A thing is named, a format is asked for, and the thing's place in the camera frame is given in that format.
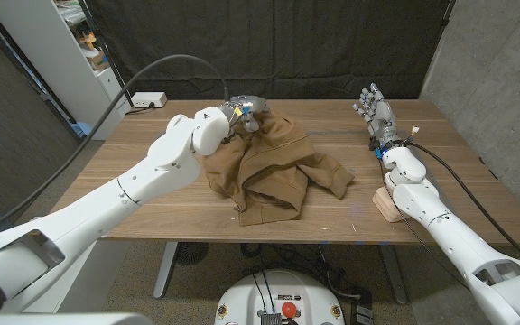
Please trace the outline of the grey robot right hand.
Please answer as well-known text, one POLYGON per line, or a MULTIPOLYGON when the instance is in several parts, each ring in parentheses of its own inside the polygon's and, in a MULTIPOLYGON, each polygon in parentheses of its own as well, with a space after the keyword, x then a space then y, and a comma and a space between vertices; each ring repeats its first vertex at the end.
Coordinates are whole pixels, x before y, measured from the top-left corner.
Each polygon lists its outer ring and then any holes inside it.
POLYGON ((400 143, 395 114, 375 83, 362 89, 359 103, 352 107, 367 124, 370 151, 383 153, 400 143))

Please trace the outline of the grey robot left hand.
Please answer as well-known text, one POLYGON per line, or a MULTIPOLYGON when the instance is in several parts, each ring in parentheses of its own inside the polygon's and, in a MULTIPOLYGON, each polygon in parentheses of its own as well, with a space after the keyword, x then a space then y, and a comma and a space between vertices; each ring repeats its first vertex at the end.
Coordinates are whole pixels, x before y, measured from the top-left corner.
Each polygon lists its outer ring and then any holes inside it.
POLYGON ((250 133, 260 128, 255 116, 270 111, 265 98, 252 95, 234 96, 227 102, 227 106, 229 124, 231 126, 241 124, 244 130, 250 133))

